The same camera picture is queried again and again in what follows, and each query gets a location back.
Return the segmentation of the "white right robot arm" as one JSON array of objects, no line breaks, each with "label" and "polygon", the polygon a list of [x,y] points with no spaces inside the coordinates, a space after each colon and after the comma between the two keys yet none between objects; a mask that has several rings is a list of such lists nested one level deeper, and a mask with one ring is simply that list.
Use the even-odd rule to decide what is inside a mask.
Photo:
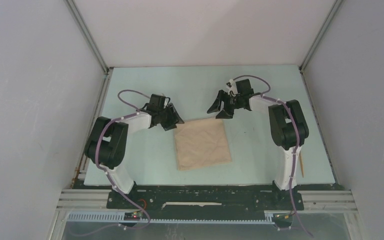
[{"label": "white right robot arm", "polygon": [[237,109],[268,114],[271,138],[283,151],[274,179],[279,190],[271,194],[270,201],[275,208],[284,209],[291,202],[287,191],[297,185],[297,161],[310,131],[298,100],[282,101],[267,96],[266,91],[255,92],[249,78],[249,75],[242,75],[230,79],[227,89],[218,91],[206,112],[216,113],[217,119],[232,119]]}]

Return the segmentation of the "beige cloth napkin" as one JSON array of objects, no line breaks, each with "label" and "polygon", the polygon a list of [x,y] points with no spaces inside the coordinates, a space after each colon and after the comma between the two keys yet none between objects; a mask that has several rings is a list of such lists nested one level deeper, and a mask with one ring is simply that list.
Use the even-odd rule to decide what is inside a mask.
[{"label": "beige cloth napkin", "polygon": [[187,121],[174,129],[177,169],[189,171],[231,163],[232,157],[222,119]]}]

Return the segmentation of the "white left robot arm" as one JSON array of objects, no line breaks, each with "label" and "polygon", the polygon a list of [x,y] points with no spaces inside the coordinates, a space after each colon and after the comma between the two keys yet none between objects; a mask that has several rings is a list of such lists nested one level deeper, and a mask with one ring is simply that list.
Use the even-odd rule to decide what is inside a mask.
[{"label": "white left robot arm", "polygon": [[118,201],[125,208],[133,208],[138,202],[138,194],[132,191],[136,182],[123,165],[128,136],[157,125],[170,131],[184,123],[169,97],[152,94],[149,102],[134,113],[114,119],[98,117],[83,154],[104,172],[112,188],[120,193]]}]

